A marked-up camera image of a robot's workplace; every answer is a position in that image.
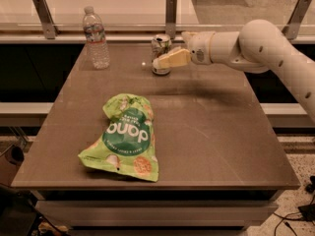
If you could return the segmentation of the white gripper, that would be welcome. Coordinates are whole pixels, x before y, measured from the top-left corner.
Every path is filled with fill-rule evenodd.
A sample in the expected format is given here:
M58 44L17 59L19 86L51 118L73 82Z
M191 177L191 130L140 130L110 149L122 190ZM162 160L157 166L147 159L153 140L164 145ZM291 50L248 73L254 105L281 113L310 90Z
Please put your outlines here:
M211 41L214 36L213 31L183 31L181 33L183 41L188 46L185 48L175 47L166 54L162 54L153 61L156 69L170 69L187 65L192 58L192 62L197 65L210 65L211 61Z

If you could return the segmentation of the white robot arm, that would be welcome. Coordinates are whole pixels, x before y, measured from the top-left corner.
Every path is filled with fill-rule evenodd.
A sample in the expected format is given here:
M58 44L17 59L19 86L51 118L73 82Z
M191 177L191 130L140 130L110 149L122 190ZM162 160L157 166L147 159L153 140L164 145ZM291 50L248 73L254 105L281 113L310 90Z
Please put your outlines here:
M185 31L186 46L153 61L157 70L224 64L247 73L271 70L315 121L315 62L298 51L272 23L254 20L240 31Z

